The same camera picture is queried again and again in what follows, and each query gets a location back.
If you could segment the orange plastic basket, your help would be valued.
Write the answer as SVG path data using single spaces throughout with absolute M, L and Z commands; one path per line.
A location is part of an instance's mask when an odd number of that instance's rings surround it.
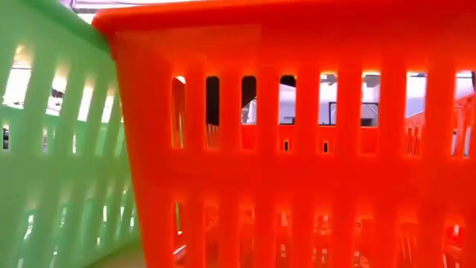
M 146 264 L 443 268 L 448 229 L 476 268 L 476 103 L 456 125 L 457 73 L 476 71 L 476 0 L 209 0 L 100 11 L 118 73 Z M 291 75 L 296 87 L 280 85 Z M 219 126 L 206 79 L 219 78 Z M 257 96 L 241 108 L 242 78 Z

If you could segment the green plastic basket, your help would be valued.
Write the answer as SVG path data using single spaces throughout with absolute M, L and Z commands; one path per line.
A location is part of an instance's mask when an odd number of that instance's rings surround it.
M 0 268 L 140 243 L 115 64 L 57 0 L 0 0 Z

